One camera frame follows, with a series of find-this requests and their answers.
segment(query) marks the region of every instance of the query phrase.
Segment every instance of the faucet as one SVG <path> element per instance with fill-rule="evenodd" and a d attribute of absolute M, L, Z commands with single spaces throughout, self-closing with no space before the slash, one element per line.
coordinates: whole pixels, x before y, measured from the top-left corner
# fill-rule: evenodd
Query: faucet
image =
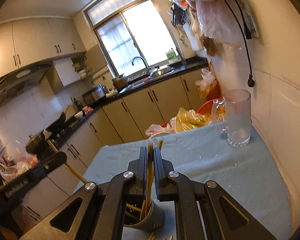
<path fill-rule="evenodd" d="M 150 68 L 149 68 L 149 65 L 147 64 L 147 62 L 146 62 L 146 60 L 145 60 L 145 58 L 143 58 L 143 57 L 140 57 L 140 56 L 136 56 L 136 57 L 134 57 L 133 59 L 132 59 L 132 65 L 134 66 L 134 60 L 136 59 L 136 58 L 141 58 L 142 59 L 142 61 L 143 61 L 143 63 L 145 64 L 145 66 L 146 66 L 146 69 L 148 70 L 148 72 L 150 73 Z"/>

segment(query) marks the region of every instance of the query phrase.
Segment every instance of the black countertop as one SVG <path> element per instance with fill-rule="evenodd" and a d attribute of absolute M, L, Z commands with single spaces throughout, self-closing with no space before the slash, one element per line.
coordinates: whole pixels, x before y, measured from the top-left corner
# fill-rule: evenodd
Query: black countertop
<path fill-rule="evenodd" d="M 205 57 L 192 57 L 186 59 L 186 65 L 183 65 L 181 62 L 177 62 L 171 64 L 170 66 L 173 68 L 173 71 L 163 75 L 162 77 L 149 80 L 139 86 L 125 88 L 122 91 L 120 91 L 120 93 L 117 93 L 113 97 L 101 99 L 100 103 L 97 106 L 95 106 L 92 112 L 90 112 L 89 114 L 87 114 L 86 116 L 84 116 L 79 120 L 74 119 L 73 123 L 71 124 L 71 127 L 66 130 L 66 132 L 61 136 L 61 139 L 58 140 L 58 142 L 55 144 L 56 148 L 59 150 L 66 143 L 66 141 L 82 126 L 82 124 L 86 122 L 101 107 L 111 102 L 114 102 L 120 98 L 124 98 L 125 96 L 135 93 L 139 90 L 145 89 L 154 84 L 168 80 L 170 78 L 180 76 L 182 74 L 186 74 L 188 72 L 192 72 L 200 68 L 208 67 L 208 61 Z"/>

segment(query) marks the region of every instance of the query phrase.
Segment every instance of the window pane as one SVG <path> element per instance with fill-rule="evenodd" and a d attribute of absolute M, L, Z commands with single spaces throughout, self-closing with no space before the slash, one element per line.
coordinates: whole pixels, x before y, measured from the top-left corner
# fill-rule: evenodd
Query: window pane
<path fill-rule="evenodd" d="M 93 25 L 135 0 L 101 0 L 87 11 Z"/>
<path fill-rule="evenodd" d="M 176 51 L 160 14 L 149 0 L 122 13 L 149 65 L 167 60 L 170 48 Z"/>
<path fill-rule="evenodd" d="M 110 20 L 97 31 L 119 75 L 128 76 L 145 68 L 142 60 L 136 60 L 134 66 L 131 64 L 132 59 L 140 54 L 120 16 Z"/>

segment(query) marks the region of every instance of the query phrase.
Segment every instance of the frosted glass mug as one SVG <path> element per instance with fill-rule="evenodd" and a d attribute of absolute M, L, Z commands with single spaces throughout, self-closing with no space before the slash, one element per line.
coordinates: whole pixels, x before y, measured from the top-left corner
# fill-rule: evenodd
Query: frosted glass mug
<path fill-rule="evenodd" d="M 226 108 L 226 122 L 217 122 L 216 110 Z M 214 100 L 212 121 L 220 132 L 226 132 L 228 142 L 235 147 L 242 147 L 250 140 L 251 129 L 251 94 L 243 89 L 235 89 L 224 94 L 223 100 Z"/>

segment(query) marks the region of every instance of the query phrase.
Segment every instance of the cabinet handle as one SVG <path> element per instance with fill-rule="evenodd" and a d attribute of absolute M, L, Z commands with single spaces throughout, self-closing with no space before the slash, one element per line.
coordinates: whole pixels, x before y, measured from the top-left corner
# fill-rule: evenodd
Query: cabinet handle
<path fill-rule="evenodd" d="M 30 217 L 32 217 L 35 221 L 38 221 L 36 218 L 34 218 L 33 216 L 30 215 Z"/>
<path fill-rule="evenodd" d="M 153 102 L 153 100 L 152 100 L 152 98 L 151 98 L 151 95 L 150 95 L 150 92 L 148 92 L 148 95 L 149 95 L 149 97 L 150 97 L 151 102 Z"/>
<path fill-rule="evenodd" d="M 38 217 L 40 217 L 40 215 L 39 215 L 37 212 L 33 211 L 29 206 L 27 206 L 27 208 L 28 208 L 30 211 L 32 211 L 35 215 L 37 215 Z"/>
<path fill-rule="evenodd" d="M 77 152 L 77 155 L 80 155 L 80 153 L 77 151 L 77 149 L 73 146 L 73 144 L 70 144 L 70 146 Z"/>
<path fill-rule="evenodd" d="M 124 107 L 122 102 L 121 102 L 121 105 L 122 105 L 123 109 L 127 112 L 127 109 Z"/>
<path fill-rule="evenodd" d="M 94 131 L 97 132 L 97 130 L 94 128 L 93 124 L 90 123 L 90 125 L 92 126 L 92 128 L 94 129 Z"/>
<path fill-rule="evenodd" d="M 183 82 L 185 83 L 186 90 L 187 90 L 187 91 L 189 91 L 189 88 L 188 88 L 188 85 L 187 85 L 187 82 L 186 82 L 186 80 L 183 80 Z"/>
<path fill-rule="evenodd" d="M 153 90 L 152 90 L 152 93 L 153 93 L 153 95 L 154 95 L 155 100 L 157 100 L 157 102 L 159 102 L 159 100 L 158 100 L 157 97 L 155 96 L 155 93 L 154 93 Z"/>
<path fill-rule="evenodd" d="M 72 155 L 74 156 L 75 159 L 77 158 L 77 156 L 75 156 L 74 152 L 70 148 L 68 148 L 68 151 L 70 151 L 72 153 Z"/>

